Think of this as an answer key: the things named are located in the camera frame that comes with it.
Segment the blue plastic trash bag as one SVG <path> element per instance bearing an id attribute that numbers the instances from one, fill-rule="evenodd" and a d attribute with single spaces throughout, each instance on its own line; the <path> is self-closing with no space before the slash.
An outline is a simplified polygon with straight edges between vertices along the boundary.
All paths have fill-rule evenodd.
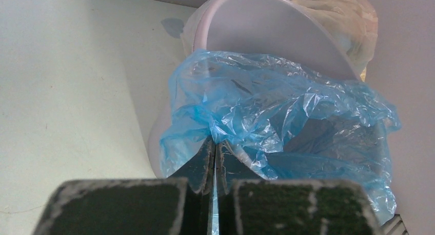
<path id="1" fill-rule="evenodd" d="M 396 107 L 367 84 L 273 55 L 198 50 L 168 86 L 171 124 L 159 143 L 163 176 L 211 137 L 267 180 L 355 181 L 381 224 L 393 217 L 387 136 L 401 123 Z"/>

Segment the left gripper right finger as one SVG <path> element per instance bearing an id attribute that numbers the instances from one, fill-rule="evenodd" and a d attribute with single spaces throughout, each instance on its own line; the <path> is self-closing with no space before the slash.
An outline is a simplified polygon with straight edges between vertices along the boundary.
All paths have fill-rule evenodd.
<path id="1" fill-rule="evenodd" d="M 265 180 L 216 145 L 220 234 L 382 234 L 363 188 L 329 179 Z"/>

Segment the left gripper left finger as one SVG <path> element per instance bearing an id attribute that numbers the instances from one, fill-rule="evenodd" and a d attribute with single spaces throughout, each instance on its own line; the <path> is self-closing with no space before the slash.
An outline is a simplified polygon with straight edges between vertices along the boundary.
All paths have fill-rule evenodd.
<path id="1" fill-rule="evenodd" d="M 215 143 L 165 179 L 66 181 L 34 234 L 211 234 Z"/>

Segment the grey plastic trash bin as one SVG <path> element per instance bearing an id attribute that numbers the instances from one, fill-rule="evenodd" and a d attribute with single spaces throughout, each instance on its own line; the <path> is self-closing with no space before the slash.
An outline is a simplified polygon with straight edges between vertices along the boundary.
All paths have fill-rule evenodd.
<path id="1" fill-rule="evenodd" d="M 180 169 L 208 137 L 281 152 L 309 118 L 344 113 L 339 98 L 328 98 L 329 84 L 360 80 L 332 35 L 289 0 L 210 0 L 193 47 L 150 131 L 158 178 Z"/>

